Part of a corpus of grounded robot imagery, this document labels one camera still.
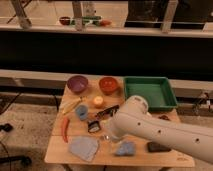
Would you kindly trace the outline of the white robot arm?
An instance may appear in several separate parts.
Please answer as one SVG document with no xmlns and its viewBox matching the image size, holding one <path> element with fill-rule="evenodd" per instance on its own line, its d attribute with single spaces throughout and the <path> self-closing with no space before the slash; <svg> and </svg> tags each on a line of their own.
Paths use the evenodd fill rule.
<svg viewBox="0 0 213 171">
<path fill-rule="evenodd" d="M 121 105 L 106 121 L 105 130 L 112 141 L 133 135 L 213 164 L 212 128 L 154 118 L 148 112 L 147 101 L 138 95 Z"/>
</svg>

